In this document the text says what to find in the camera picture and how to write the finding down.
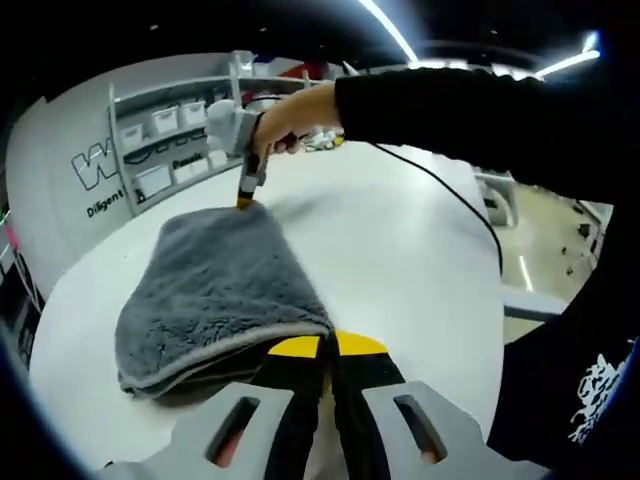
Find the white graphic print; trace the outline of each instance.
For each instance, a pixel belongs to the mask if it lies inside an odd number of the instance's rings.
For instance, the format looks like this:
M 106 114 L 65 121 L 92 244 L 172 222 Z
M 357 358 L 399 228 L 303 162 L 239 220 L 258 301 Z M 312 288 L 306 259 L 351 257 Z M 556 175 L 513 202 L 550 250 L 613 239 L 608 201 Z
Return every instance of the white graphic print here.
M 580 398 L 583 408 L 571 417 L 571 423 L 575 423 L 580 418 L 582 423 L 569 435 L 569 440 L 582 443 L 587 438 L 591 429 L 606 410 L 612 393 L 618 387 L 618 382 L 624 374 L 631 353 L 617 367 L 607 362 L 602 354 L 599 354 L 596 364 L 587 369 L 587 375 L 578 385 L 578 398 Z

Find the ceiling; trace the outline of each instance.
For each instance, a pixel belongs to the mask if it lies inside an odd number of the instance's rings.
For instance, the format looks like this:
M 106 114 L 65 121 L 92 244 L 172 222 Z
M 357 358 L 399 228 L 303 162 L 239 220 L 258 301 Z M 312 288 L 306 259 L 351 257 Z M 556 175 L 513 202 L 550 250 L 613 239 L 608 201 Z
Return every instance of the ceiling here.
M 578 50 L 597 27 L 588 3 L 577 0 L 374 1 L 419 58 L 466 56 L 537 68 Z M 0 98 L 5 113 L 21 109 L 16 101 L 54 98 L 113 68 L 181 53 L 244 49 L 347 60 L 358 68 L 406 62 L 358 0 L 50 3 L 46 11 L 17 4 L 12 28 L 2 30 L 3 71 L 11 72 Z

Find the black jacket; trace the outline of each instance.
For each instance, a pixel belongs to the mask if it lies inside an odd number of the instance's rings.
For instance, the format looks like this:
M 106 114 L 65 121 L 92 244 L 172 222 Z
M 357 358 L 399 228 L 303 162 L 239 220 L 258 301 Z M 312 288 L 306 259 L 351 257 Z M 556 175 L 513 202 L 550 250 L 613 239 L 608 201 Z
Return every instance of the black jacket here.
M 413 145 L 614 205 L 598 266 L 565 313 L 506 347 L 489 439 L 510 458 L 573 475 L 638 471 L 640 401 L 630 379 L 640 366 L 631 354 L 640 330 L 631 281 L 640 273 L 631 189 L 639 142 L 620 97 L 602 86 L 447 69 L 336 83 L 347 139 Z

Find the hand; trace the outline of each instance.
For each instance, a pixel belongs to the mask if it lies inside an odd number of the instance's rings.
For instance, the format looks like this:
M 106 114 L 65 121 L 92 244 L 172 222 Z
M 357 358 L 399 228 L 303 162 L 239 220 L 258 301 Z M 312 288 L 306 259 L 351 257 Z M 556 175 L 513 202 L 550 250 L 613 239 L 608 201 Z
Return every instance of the hand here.
M 293 133 L 299 138 L 315 125 L 340 126 L 333 83 L 301 90 L 269 108 L 253 135 L 252 150 L 261 160 L 267 159 L 271 152 L 295 153 L 300 142 L 287 144 L 285 137 Z
M 290 134 L 300 138 L 309 129 L 303 125 L 296 125 L 295 104 L 291 105 L 291 97 L 280 100 L 267 109 L 253 135 L 253 153 L 261 160 L 265 160 L 272 153 L 296 153 L 300 148 L 300 141 L 291 142 L 287 138 Z

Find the floor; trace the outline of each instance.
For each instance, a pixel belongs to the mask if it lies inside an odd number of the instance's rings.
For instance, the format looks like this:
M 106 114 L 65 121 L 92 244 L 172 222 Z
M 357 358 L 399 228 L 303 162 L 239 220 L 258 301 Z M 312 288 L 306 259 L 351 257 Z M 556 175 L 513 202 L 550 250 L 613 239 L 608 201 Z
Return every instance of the floor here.
M 503 282 L 515 287 L 555 295 L 570 301 L 591 273 L 578 261 L 576 250 L 585 240 L 578 234 L 581 223 L 591 222 L 572 208 L 573 202 L 544 190 L 517 185 L 519 223 L 515 229 L 496 229 L 504 254 Z M 568 247 L 569 253 L 562 254 Z M 567 269 L 574 272 L 567 275 Z M 505 343 L 541 325 L 540 322 L 507 318 Z

